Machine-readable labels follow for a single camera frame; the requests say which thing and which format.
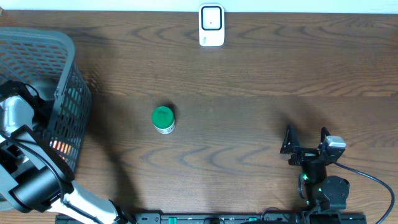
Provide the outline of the green lid jar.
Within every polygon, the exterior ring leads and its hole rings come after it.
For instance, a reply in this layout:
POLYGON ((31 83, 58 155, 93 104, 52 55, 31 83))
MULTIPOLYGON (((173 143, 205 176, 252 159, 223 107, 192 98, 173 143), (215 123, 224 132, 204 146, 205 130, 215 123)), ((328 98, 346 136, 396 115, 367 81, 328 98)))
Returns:
POLYGON ((170 134, 175 129, 173 111, 166 106, 157 107, 152 113, 152 123, 160 134, 170 134))

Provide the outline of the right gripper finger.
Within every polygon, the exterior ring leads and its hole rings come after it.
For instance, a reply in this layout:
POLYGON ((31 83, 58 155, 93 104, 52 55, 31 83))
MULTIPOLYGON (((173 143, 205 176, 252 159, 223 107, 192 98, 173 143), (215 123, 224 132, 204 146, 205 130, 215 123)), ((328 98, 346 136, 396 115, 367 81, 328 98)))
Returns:
POLYGON ((292 124, 287 126, 285 138, 282 143, 281 154, 294 154, 300 148, 300 142, 296 130, 292 124))
POLYGON ((326 127, 322 127, 321 128, 321 133, 320 133, 320 142, 323 145, 329 145, 328 141, 327 141, 327 137, 330 135, 330 132, 327 130, 326 127))

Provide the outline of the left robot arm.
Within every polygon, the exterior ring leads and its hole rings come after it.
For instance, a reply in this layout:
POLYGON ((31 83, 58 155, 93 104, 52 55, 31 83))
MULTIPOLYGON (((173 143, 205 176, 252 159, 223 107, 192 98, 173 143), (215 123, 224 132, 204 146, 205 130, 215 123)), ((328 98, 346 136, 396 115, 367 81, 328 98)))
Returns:
POLYGON ((75 182, 47 136, 50 104, 28 83, 1 85, 1 195, 24 213, 61 213, 80 223, 135 223, 120 206, 75 182))

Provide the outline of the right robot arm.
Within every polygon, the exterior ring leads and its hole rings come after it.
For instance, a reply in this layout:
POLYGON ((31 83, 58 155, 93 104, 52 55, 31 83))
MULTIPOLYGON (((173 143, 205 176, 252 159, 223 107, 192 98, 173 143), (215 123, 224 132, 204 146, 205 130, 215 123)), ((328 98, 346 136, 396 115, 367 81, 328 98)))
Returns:
POLYGON ((287 126, 280 153, 290 156, 289 165, 302 168, 308 204, 320 212, 340 212, 346 209, 349 182, 326 173, 326 166, 337 162, 345 149, 343 138, 331 135, 325 127, 321 129, 318 147, 302 147, 294 127, 291 124, 287 126))

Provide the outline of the orange snack sachet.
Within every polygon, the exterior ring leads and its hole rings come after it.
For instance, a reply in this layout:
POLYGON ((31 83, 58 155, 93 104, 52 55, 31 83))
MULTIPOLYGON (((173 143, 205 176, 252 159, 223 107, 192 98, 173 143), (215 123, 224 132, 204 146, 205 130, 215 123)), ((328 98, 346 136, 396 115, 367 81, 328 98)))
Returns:
POLYGON ((59 140, 50 141, 50 147, 55 149, 63 159, 68 158, 72 151, 71 145, 59 140))

